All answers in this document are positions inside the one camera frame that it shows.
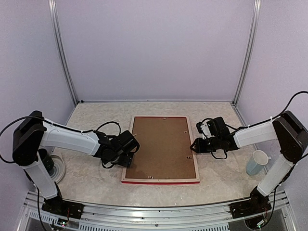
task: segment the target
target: table surface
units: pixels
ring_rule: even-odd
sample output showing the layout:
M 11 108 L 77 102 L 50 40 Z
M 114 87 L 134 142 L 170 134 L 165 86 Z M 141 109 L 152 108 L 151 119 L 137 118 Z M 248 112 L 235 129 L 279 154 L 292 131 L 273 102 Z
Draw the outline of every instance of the table surface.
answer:
M 204 102 L 80 103 L 67 125 L 87 130 L 113 120 L 120 123 L 124 131 L 129 129 L 134 115 L 188 116 L 194 139 L 200 137 L 196 123 L 207 117 L 221 116 L 233 127 L 241 125 L 229 103 Z M 114 124 L 101 131 L 118 134 Z M 228 152 L 226 160 L 199 154 L 200 184 L 172 186 L 123 184 L 122 167 L 104 169 L 99 158 L 70 150 L 56 148 L 54 154 L 61 154 L 66 165 L 65 177 L 59 183 L 63 198 L 104 205 L 183 206 L 249 196 L 265 175 L 264 170 L 255 176 L 246 174 L 246 163 L 253 151 L 253 146 L 249 146 Z M 217 151 L 216 155 L 224 156 L 222 151 Z

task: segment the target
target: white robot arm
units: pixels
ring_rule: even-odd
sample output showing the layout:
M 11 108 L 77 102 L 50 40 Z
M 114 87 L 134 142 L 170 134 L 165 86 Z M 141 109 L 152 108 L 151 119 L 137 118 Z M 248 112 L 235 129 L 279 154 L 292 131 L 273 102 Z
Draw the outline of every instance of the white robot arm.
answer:
M 41 150 L 45 147 L 59 147 L 92 155 L 100 158 L 103 166 L 111 163 L 130 167 L 139 143 L 129 131 L 108 136 L 94 130 L 76 130 L 43 118 L 39 111 L 32 112 L 14 131 L 13 160 L 42 193 L 45 199 L 42 209 L 62 216 L 66 216 L 69 210 L 70 217 L 80 219 L 83 205 L 64 201 L 58 186 L 46 170 L 41 159 Z
M 238 128 L 233 133 L 229 132 L 221 117 L 207 120 L 206 123 L 197 123 L 197 129 L 203 137 L 197 138 L 191 145 L 196 153 L 212 153 L 218 149 L 226 153 L 255 143 L 279 141 L 281 154 L 265 178 L 250 193 L 250 201 L 230 205 L 233 218 L 270 210 L 268 195 L 289 177 L 296 163 L 301 160 L 308 146 L 307 129 L 290 111 L 274 120 Z

